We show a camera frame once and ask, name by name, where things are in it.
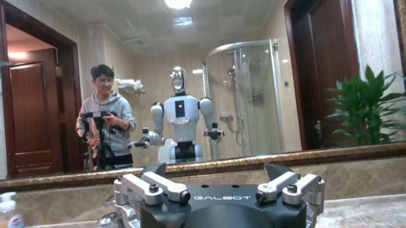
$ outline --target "potted plant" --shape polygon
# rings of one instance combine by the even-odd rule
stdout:
[[[406,100],[404,93],[383,95],[397,75],[399,73],[393,73],[384,76],[380,71],[375,77],[367,66],[365,81],[361,81],[359,77],[351,80],[344,79],[341,82],[336,81],[336,89],[329,89],[337,93],[336,97],[329,99],[337,109],[325,118],[340,118],[341,128],[333,133],[344,134],[349,145],[388,143],[392,140],[391,136],[406,129],[406,126],[395,120],[381,118],[403,110],[395,104]],[[381,129],[392,129],[392,132],[383,133]]]

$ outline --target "ceiling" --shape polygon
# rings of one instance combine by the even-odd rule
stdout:
[[[105,24],[138,54],[212,49],[253,40],[273,0],[192,0],[189,8],[169,9],[164,0],[41,0],[75,24]],[[173,19],[192,19],[173,26]]]
[[[5,25],[5,31],[6,49],[9,53],[41,50],[53,47],[7,24]]]

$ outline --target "black hair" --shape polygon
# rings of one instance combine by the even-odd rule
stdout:
[[[90,77],[96,80],[101,75],[114,78],[113,70],[104,64],[93,66],[89,70]]]

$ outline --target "ceiling vent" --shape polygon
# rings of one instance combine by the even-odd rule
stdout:
[[[130,44],[130,45],[145,46],[145,41],[140,37],[133,37],[133,38],[129,38],[129,39],[122,39],[122,42],[125,44]]]

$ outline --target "robot face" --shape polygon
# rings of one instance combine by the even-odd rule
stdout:
[[[169,74],[169,81],[176,94],[180,94],[185,90],[185,71],[181,67],[173,67]]]

